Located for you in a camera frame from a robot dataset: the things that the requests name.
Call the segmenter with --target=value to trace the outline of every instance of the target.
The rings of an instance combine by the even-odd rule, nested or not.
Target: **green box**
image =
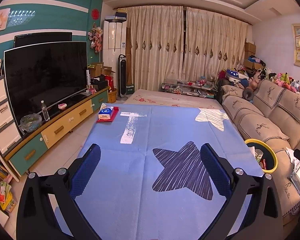
[[[132,95],[134,93],[134,84],[131,84],[130,86],[126,86],[127,88],[127,95]]]

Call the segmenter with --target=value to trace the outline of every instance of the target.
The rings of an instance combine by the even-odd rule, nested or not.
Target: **yellow-rimmed trash bin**
[[[264,173],[273,173],[278,167],[278,159],[274,151],[266,143],[257,139],[247,139],[244,142],[248,147],[254,146],[255,149],[259,149],[263,152],[261,160],[266,160],[267,169],[262,170]]]

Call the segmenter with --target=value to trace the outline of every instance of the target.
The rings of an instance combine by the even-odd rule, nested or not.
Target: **black television screen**
[[[72,41],[71,32],[42,32],[14,36],[13,47],[18,48],[46,42]]]
[[[4,52],[5,81],[16,121],[49,107],[87,85],[87,43],[51,42]]]

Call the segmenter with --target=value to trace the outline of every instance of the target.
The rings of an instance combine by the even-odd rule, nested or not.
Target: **tower fan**
[[[125,101],[128,99],[127,94],[127,80],[126,80],[127,58],[120,54],[118,57],[118,101]]]

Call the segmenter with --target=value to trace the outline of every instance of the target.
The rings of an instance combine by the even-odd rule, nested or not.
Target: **curtain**
[[[136,89],[156,90],[182,75],[183,8],[127,8],[131,38],[132,81]]]
[[[247,27],[231,17],[188,7],[183,79],[215,80],[220,70],[240,64]]]

